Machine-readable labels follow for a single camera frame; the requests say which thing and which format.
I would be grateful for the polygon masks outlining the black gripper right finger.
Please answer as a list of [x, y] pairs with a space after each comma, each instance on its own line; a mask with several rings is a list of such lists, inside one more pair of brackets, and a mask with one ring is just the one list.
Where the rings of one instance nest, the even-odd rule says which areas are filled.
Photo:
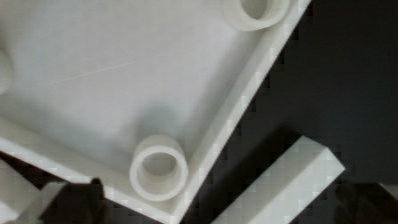
[[398, 185], [343, 182], [334, 224], [398, 224]]

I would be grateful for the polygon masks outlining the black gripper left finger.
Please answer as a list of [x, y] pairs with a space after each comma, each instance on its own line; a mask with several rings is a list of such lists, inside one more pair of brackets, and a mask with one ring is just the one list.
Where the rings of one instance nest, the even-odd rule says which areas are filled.
[[39, 216], [41, 224], [103, 224], [105, 190], [98, 178], [67, 183]]

